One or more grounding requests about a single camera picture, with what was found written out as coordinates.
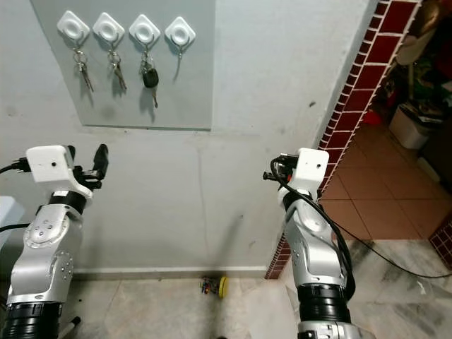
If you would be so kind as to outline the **small yellow round object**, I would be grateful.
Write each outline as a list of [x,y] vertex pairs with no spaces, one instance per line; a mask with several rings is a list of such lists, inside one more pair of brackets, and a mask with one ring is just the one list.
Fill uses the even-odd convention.
[[201,291],[206,295],[213,295],[219,298],[224,298],[228,293],[228,278],[201,278]]

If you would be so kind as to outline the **grey wall board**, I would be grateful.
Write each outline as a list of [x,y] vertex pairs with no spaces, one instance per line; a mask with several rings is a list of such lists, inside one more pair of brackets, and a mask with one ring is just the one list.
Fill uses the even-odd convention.
[[[30,3],[82,124],[170,130],[208,130],[212,126],[215,0],[30,0]],[[57,30],[56,23],[67,10],[90,26],[91,34],[81,45],[74,45]],[[117,47],[110,47],[93,33],[93,23],[102,12],[109,13],[125,29]],[[145,14],[161,31],[150,48],[137,43],[127,32],[138,14]],[[181,61],[177,48],[165,36],[165,29],[178,16],[187,20],[196,32]],[[82,81],[73,48],[81,49],[88,58],[93,93]],[[121,57],[126,91],[119,87],[112,72],[111,49]],[[142,80],[142,53],[146,49],[160,78],[156,108],[151,90]]]

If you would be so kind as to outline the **white diamond wall hook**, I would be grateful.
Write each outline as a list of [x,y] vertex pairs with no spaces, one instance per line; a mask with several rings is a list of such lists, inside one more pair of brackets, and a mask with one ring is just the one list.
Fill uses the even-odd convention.
[[185,49],[187,49],[196,38],[196,32],[188,25],[187,20],[178,16],[165,29],[165,36],[177,48],[177,58],[179,61],[183,58]]
[[109,13],[102,12],[93,23],[93,33],[110,47],[117,47],[125,35],[125,29]]
[[143,47],[150,48],[161,36],[161,31],[145,14],[138,14],[127,29],[132,38]]
[[56,29],[74,45],[81,45],[91,34],[90,26],[70,10],[62,14],[56,23]]

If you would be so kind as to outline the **white plastic bin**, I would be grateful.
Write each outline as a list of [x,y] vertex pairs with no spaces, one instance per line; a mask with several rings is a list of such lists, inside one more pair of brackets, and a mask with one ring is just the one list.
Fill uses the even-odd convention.
[[442,123],[440,117],[425,115],[416,105],[403,103],[395,110],[388,129],[404,148],[420,149]]

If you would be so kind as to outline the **silver keys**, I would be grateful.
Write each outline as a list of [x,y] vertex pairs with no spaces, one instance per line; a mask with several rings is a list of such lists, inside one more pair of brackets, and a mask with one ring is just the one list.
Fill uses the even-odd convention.
[[117,79],[117,84],[119,84],[119,87],[123,90],[127,90],[127,84],[125,81],[125,78],[123,77],[123,73],[121,70],[121,57],[115,49],[111,49],[109,51],[109,62],[111,64],[112,72],[115,75]]
[[88,58],[79,48],[73,48],[72,51],[74,52],[73,58],[76,61],[78,73],[81,75],[87,89],[93,93],[93,82],[91,82],[90,75],[88,75]]

